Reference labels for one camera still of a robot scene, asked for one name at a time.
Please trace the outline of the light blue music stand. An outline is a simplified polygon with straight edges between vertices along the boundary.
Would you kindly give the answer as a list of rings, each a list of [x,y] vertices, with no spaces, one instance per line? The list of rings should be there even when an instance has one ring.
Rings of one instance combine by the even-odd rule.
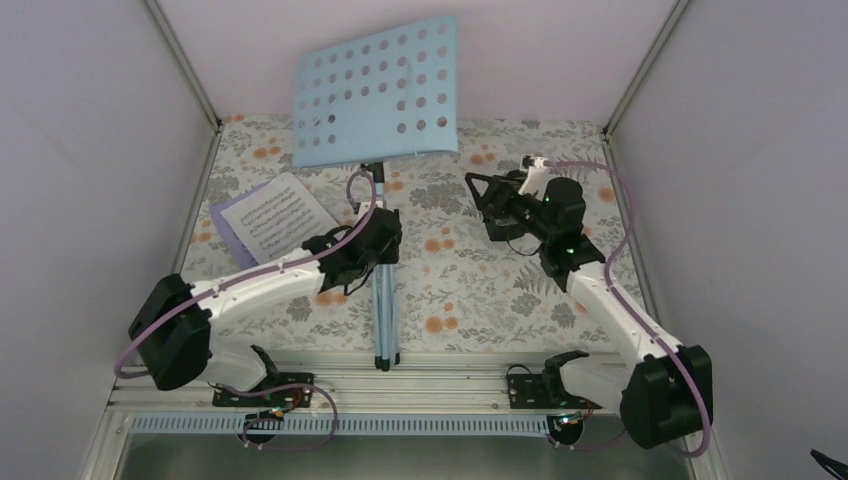
[[[455,153],[458,22],[435,17],[302,55],[296,63],[295,168],[354,165],[371,184],[349,202],[359,215],[305,242],[321,258],[326,288],[369,286],[374,363],[400,362],[401,218],[386,200],[385,163]]]

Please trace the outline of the white sheet music page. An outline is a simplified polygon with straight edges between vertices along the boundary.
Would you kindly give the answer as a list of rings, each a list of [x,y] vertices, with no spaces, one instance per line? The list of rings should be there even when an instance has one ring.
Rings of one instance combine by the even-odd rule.
[[[267,182],[262,189],[225,209],[223,216],[259,265],[338,226],[291,173]]]

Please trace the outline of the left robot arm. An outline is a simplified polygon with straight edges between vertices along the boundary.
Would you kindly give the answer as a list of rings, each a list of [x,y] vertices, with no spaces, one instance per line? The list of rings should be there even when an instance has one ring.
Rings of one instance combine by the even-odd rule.
[[[189,283],[161,278],[128,329],[131,350],[161,391],[203,380],[239,391],[263,405],[278,391],[278,377],[260,345],[216,339],[230,323],[261,310],[335,288],[349,296],[379,265],[399,260],[398,210],[368,209],[354,226],[314,236],[291,253],[234,275]]]

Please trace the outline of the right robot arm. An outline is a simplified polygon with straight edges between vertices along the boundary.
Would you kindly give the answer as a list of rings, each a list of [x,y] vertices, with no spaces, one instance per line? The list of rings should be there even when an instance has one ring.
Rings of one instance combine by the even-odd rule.
[[[579,182],[555,177],[468,173],[465,182],[490,240],[538,240],[543,272],[583,306],[613,342],[622,363],[606,365],[581,350],[557,354],[541,373],[544,399],[565,407],[575,398],[615,413],[624,432],[650,449],[696,432],[710,440],[712,362],[700,346],[686,347],[620,288],[605,256],[584,232],[586,203]]]

